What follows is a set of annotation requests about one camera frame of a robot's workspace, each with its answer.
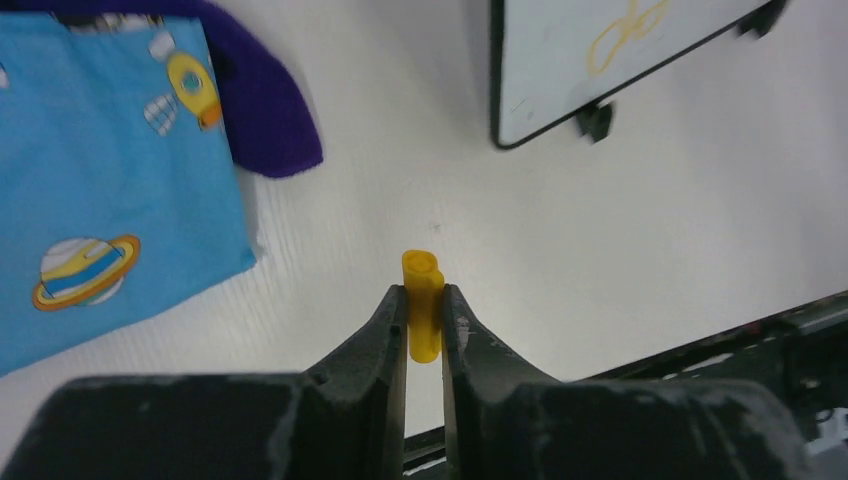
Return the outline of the orange marker cap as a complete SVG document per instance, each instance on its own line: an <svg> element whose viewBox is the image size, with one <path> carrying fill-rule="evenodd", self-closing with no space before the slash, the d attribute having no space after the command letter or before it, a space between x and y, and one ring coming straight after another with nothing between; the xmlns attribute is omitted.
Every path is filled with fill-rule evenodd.
<svg viewBox="0 0 848 480"><path fill-rule="evenodd" d="M408 302L409 353L415 362L428 364L442 350L444 275L436 256L424 250L404 252L401 266Z"/></svg>

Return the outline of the black framed whiteboard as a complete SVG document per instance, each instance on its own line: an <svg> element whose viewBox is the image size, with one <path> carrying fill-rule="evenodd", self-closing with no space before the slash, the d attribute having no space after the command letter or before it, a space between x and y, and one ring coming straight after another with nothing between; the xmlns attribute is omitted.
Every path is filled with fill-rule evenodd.
<svg viewBox="0 0 848 480"><path fill-rule="evenodd" d="M492 1L489 131L510 150L569 120L592 141L616 92L734 30L767 35L784 1Z"/></svg>

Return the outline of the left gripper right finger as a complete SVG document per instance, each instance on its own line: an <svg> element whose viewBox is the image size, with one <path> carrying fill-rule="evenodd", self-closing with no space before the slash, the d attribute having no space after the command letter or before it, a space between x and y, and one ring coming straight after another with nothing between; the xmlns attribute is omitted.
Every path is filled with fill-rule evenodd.
<svg viewBox="0 0 848 480"><path fill-rule="evenodd" d="M452 479L815 479L819 469L744 335L564 381L509 347L460 289L442 300Z"/></svg>

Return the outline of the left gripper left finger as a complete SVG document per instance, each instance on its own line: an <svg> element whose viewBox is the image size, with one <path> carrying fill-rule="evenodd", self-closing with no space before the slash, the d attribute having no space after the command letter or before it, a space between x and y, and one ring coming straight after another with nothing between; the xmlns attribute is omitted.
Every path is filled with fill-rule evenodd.
<svg viewBox="0 0 848 480"><path fill-rule="evenodd" d="M303 372L100 376L34 415L5 479L398 479L407 295Z"/></svg>

